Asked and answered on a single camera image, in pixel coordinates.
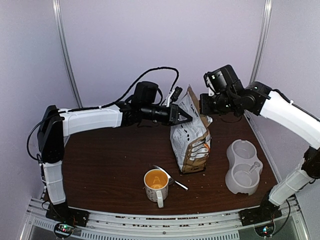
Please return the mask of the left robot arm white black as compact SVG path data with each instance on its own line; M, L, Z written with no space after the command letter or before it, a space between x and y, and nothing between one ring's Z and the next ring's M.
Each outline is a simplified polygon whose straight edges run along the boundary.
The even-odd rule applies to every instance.
M155 103L159 86L150 81L139 82L127 101L111 106L58 109L47 107L37 133L41 167L47 187L52 213L61 222L72 218L63 185L62 161L65 154L64 138L70 135L102 128L128 127L142 120L150 120L165 126L188 123L192 116L175 101L182 92L176 87L165 105Z

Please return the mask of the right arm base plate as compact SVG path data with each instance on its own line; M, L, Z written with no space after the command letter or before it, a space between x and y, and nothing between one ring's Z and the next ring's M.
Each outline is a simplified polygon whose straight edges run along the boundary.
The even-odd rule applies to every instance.
M280 218L282 212L279 209L269 209L266 207L246 208L239 211L239 218L242 226L255 225Z

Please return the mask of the brown dog food bag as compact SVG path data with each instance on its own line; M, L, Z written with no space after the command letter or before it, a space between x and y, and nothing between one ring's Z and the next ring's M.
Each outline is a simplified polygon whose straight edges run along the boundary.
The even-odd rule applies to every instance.
M178 106L192 117L192 121L170 127L170 143L182 174L203 171L211 151L210 124L212 117L200 114L199 100L189 86Z

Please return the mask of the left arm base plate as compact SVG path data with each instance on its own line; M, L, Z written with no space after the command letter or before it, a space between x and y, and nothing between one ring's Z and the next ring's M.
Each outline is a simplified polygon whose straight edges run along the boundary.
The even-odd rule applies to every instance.
M66 223L73 227L86 227L89 215L90 213L88 211L70 208L66 203L57 205L50 204L45 214L48 219Z

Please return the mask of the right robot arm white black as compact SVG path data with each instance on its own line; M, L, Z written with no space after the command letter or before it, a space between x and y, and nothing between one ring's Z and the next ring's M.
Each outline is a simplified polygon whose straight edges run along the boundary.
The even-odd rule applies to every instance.
M200 113L236 117L249 111L291 130L309 143L303 161L292 173L275 185L256 210L259 220L268 220L289 197L320 177L320 120L308 113L280 90L254 81L243 87L231 65L209 71L203 76L208 93L200 95Z

